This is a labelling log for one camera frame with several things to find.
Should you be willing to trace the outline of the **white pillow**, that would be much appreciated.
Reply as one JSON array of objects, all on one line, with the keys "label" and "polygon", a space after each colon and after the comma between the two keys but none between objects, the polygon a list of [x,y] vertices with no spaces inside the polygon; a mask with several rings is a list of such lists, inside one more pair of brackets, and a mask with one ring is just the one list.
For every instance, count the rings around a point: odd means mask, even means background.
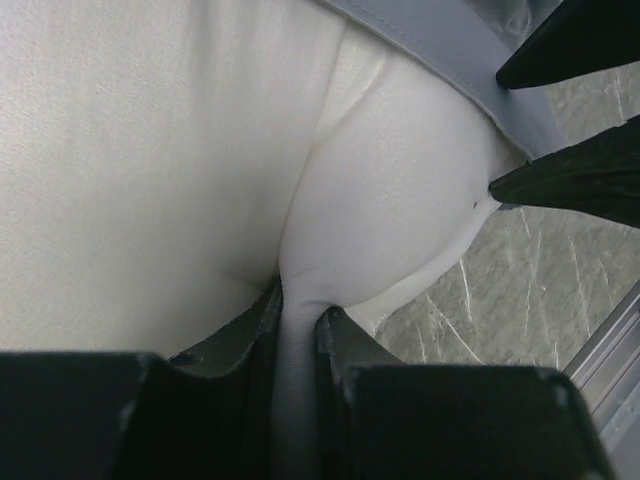
[{"label": "white pillow", "polygon": [[316,478],[315,322],[418,296],[521,163],[313,1],[5,1],[1,345],[173,354],[280,276],[272,472]]}]

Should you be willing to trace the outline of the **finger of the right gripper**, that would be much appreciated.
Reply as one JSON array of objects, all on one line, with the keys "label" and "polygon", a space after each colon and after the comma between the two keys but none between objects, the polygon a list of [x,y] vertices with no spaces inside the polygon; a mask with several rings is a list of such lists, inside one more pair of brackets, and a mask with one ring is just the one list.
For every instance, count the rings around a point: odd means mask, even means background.
[{"label": "finger of the right gripper", "polygon": [[496,74],[508,89],[549,85],[639,60],[639,2],[562,2]]},{"label": "finger of the right gripper", "polygon": [[639,223],[639,117],[491,182],[503,204],[572,210]]}]

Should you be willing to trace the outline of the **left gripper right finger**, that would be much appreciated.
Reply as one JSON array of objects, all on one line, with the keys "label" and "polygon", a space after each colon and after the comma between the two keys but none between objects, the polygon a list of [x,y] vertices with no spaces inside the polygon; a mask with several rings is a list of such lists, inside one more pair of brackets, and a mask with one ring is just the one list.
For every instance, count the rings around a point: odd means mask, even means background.
[{"label": "left gripper right finger", "polygon": [[344,311],[315,327],[325,479],[611,479],[579,391],[538,366],[406,364]]}]

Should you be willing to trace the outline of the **grey pillowcase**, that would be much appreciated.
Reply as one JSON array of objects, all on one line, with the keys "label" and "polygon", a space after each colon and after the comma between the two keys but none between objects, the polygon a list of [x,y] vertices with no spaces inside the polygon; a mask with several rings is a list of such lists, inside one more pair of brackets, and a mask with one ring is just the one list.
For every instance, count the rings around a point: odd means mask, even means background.
[{"label": "grey pillowcase", "polygon": [[388,41],[469,97],[526,157],[564,145],[540,87],[508,90],[496,73],[512,55],[464,1],[330,1],[328,5]]}]

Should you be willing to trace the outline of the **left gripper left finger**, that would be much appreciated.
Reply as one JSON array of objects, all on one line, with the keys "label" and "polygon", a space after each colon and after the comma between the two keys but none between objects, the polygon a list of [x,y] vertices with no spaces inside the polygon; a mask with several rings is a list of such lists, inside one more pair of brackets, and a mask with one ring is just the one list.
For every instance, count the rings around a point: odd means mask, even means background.
[{"label": "left gripper left finger", "polygon": [[265,479],[282,290],[194,346],[5,351],[5,479]]}]

